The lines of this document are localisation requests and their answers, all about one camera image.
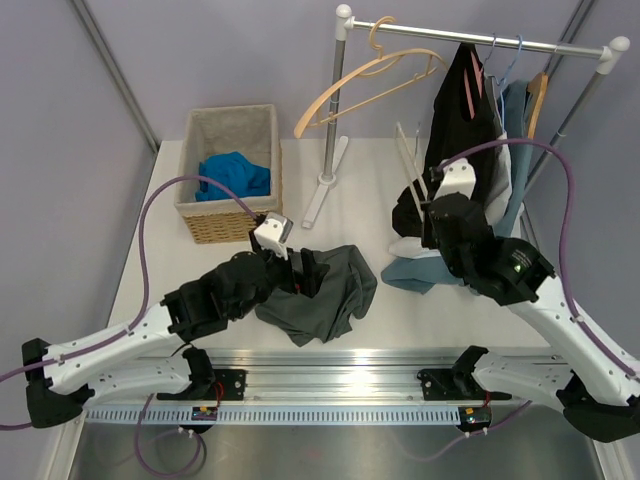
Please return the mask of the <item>dark grey t shirt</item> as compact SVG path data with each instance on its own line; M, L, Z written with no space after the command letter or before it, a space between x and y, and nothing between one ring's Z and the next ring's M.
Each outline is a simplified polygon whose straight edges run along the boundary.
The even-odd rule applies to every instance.
M378 285L355 245L315 251L313 255L316 262L329 266L314 297L276 290L255 309L258 319L282 330L298 347L313 340L327 343L350 332L350 320L366 316Z

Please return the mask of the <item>bright blue t shirt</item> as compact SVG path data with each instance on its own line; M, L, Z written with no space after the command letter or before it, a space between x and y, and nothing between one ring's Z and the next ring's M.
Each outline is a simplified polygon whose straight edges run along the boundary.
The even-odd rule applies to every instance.
M212 155L199 164L198 174L216 180L239 198L269 196L271 173L235 151Z

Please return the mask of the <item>white plastic hanger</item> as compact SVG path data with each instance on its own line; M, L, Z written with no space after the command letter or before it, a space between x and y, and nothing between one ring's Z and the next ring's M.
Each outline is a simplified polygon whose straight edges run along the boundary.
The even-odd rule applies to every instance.
M394 141L399 153L405 178L408 182L408 188L413 199L416 213L420 221L423 222L423 205L428 200L428 189L422 177L422 170L419 168L417 163L417 144L414 144L415 151L412 151L410 149L410 145L404 133L402 125L399 121L397 121L395 124Z

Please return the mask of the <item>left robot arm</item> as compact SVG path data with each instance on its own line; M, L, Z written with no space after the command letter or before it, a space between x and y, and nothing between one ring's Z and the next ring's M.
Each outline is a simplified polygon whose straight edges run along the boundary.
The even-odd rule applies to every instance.
M64 424L111 398L205 398L215 373L192 342L224 331L277 291L315 297L329 270L308 249L290 252L286 259L241 252L166 294L131 322L61 344L40 338L25 342L31 427Z

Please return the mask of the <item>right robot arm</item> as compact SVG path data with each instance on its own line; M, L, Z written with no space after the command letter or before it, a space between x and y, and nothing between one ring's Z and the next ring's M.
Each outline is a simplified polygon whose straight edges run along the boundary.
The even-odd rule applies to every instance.
M464 398L501 393L544 405L602 443L638 434L637 373L612 358L614 341L566 295L546 258L525 240L495 235L480 205L461 193L427 201L423 211L448 270L523 319L565 362L510 361L470 346L451 367L449 386Z

